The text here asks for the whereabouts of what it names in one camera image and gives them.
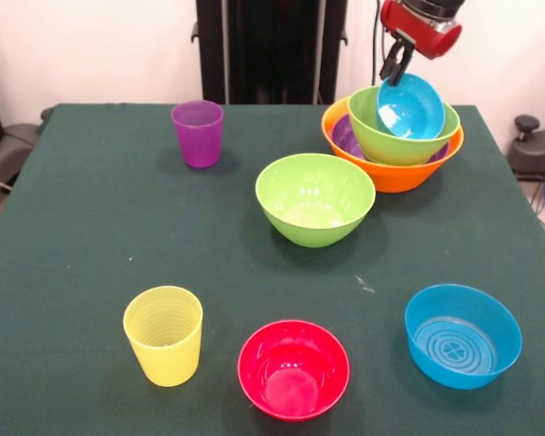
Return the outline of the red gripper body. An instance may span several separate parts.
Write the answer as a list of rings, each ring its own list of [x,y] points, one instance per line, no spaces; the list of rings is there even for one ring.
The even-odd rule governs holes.
[[[384,1],[381,23],[396,38],[414,44],[428,59],[445,55],[457,42],[462,26],[455,20],[462,0]]]

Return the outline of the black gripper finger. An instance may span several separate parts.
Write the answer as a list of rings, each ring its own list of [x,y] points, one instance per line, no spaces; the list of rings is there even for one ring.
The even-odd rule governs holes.
[[[414,44],[411,42],[403,42],[401,43],[401,47],[403,47],[403,53],[402,57],[399,63],[396,63],[392,69],[392,72],[390,76],[388,77],[388,84],[391,86],[397,86],[401,79],[403,78],[403,75],[405,74],[408,65],[411,61],[413,51],[414,51]]]
[[[396,40],[394,44],[391,46],[391,49],[387,56],[385,57],[385,60],[383,61],[383,65],[380,71],[380,78],[381,79],[389,79],[390,77],[393,77],[396,74],[397,71],[397,65],[398,65],[398,53],[402,49],[402,41]]]

